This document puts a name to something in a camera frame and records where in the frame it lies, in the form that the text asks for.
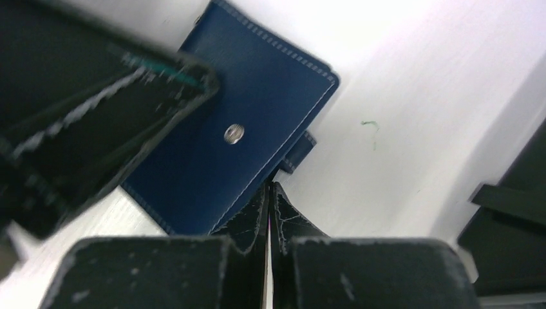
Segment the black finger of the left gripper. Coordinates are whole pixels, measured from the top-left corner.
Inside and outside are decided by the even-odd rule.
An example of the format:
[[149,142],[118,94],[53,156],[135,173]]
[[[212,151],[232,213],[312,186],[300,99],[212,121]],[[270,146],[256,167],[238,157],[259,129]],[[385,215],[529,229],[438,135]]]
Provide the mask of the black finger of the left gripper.
[[1,277],[118,185],[220,90],[206,62],[67,1],[1,2]]

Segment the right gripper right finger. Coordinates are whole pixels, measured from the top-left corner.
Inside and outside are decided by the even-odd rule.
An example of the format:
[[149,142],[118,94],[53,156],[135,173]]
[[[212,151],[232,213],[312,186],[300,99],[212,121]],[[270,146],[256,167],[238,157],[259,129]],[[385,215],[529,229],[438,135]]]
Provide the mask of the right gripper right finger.
[[455,251],[431,238],[333,238],[270,187],[274,308],[479,308]]

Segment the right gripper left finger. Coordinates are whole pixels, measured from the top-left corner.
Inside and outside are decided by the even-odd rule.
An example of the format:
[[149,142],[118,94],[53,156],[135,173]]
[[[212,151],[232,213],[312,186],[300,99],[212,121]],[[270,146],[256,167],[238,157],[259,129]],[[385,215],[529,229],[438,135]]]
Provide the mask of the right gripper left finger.
[[207,236],[78,241],[41,308],[263,308],[269,189]]

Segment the blue leather card holder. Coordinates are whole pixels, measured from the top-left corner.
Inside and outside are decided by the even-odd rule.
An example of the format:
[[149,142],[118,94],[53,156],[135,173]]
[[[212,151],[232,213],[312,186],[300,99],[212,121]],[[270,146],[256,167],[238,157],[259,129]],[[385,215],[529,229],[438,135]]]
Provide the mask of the blue leather card holder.
[[178,124],[122,184],[168,234],[217,229],[252,198],[339,86],[329,65],[211,1],[181,47],[216,70],[220,91],[208,115]]

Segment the black card tray stand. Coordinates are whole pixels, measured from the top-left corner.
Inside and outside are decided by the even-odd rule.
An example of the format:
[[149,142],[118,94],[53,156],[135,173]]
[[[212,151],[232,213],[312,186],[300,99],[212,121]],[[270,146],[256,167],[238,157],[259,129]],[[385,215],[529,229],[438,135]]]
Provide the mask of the black card tray stand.
[[478,272],[480,297],[545,292],[545,124],[496,185],[472,198],[478,211],[458,237]]

